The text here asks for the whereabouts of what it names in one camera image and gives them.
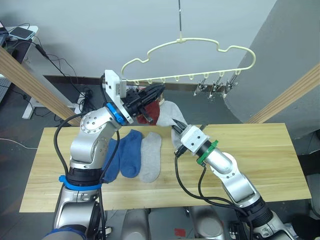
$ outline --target blue sock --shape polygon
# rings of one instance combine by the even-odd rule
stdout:
[[[115,150],[116,144],[117,144],[116,140],[110,139],[109,145],[108,145],[108,152],[106,153],[102,170],[105,169],[107,163],[109,162],[111,155]],[[106,173],[104,175],[103,181],[105,183],[111,183],[112,181],[114,181],[117,178],[117,175],[119,173],[119,169],[120,169],[120,159],[119,159],[120,148],[119,147],[113,157],[113,160],[112,160],[108,170],[106,171]]]
[[[126,178],[134,178],[140,172],[141,141],[142,133],[133,129],[120,141],[120,170]]]

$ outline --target green ring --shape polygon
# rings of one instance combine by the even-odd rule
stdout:
[[[217,147],[218,140],[215,140],[213,143],[211,143],[210,147],[202,154],[201,157],[199,157],[196,162],[202,166],[204,163],[204,160],[209,156],[209,154]]]

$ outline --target black baseboard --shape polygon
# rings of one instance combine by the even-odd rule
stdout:
[[[56,76],[56,75],[45,75],[44,76],[50,83],[53,84],[69,84],[70,81],[66,79],[64,76]],[[100,78],[99,77],[85,77],[85,76],[71,76],[70,79],[74,84],[82,84],[82,85],[99,85]],[[134,82],[128,81],[127,85],[136,85]],[[149,83],[146,81],[141,81],[140,86],[148,86]],[[193,92],[197,87],[196,83],[165,83],[166,90],[178,90],[178,91],[186,91]],[[211,88],[207,87],[205,92],[209,92]]]

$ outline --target smartphone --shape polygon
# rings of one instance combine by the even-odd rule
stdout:
[[[34,31],[22,28],[17,26],[16,28],[14,28],[10,33],[9,33],[9,37],[14,37],[17,39],[21,39],[21,40],[29,40],[30,38],[32,38],[35,35]]]

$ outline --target gray wall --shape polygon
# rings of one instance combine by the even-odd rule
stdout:
[[[183,36],[213,38],[224,49],[248,47],[275,2],[181,0]],[[145,58],[149,49],[176,40],[178,16],[178,0],[1,0],[0,4],[5,25],[28,22],[39,26],[45,50],[66,58],[85,77],[99,77],[105,69],[119,73],[127,61]],[[179,44],[155,52],[145,65],[128,68],[128,76],[235,68],[244,55],[242,50],[217,53],[214,44]],[[42,74],[59,75],[36,50],[30,52],[30,59]],[[63,70],[74,75],[65,63]]]
[[[225,101],[242,122],[260,111],[320,60],[320,1],[278,0],[250,48],[255,66],[242,72]],[[246,57],[240,66],[250,60]],[[320,129],[320,87],[267,123],[285,123],[298,138]]]

